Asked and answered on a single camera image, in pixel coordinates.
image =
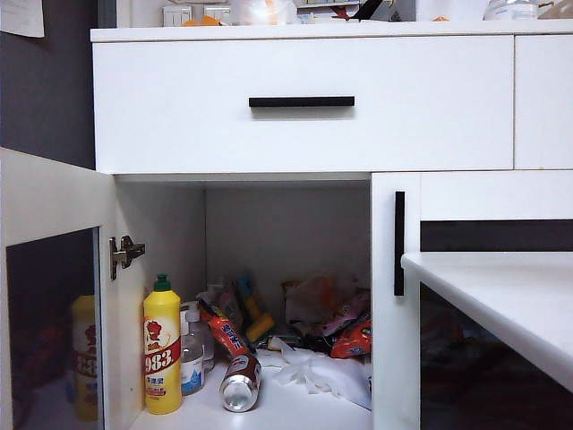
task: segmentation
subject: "door hinge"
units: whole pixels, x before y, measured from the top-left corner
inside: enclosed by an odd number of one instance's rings
[[[111,280],[117,278],[117,264],[120,262],[122,268],[126,269],[132,265],[132,260],[145,254],[145,244],[135,244],[129,236],[123,236],[120,242],[120,249],[117,251],[115,237],[109,238],[109,273]]]

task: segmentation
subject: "red snack package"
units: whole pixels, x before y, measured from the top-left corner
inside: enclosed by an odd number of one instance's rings
[[[249,349],[244,345],[241,336],[221,310],[205,301],[200,300],[201,319],[206,321],[213,337],[225,347],[231,357],[248,354]]]
[[[362,356],[372,351],[372,318],[366,314],[336,338],[330,351],[332,358]]]

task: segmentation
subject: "black handle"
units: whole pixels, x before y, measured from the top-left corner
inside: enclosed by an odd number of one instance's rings
[[[394,212],[394,296],[404,295],[404,269],[400,259],[404,255],[404,201],[406,193],[396,191]]]
[[[249,108],[323,108],[355,105],[355,96],[250,97]]]

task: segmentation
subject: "green bottle cap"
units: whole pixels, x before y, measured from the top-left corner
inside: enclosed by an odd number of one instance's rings
[[[153,284],[153,291],[169,291],[171,289],[171,282],[167,280],[166,273],[160,273],[158,280]]]

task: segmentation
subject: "drawer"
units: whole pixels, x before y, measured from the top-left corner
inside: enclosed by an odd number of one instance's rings
[[[512,168],[511,36],[94,44],[107,173]],[[249,107],[354,96],[353,107]]]
[[[516,37],[516,168],[573,168],[573,35]]]

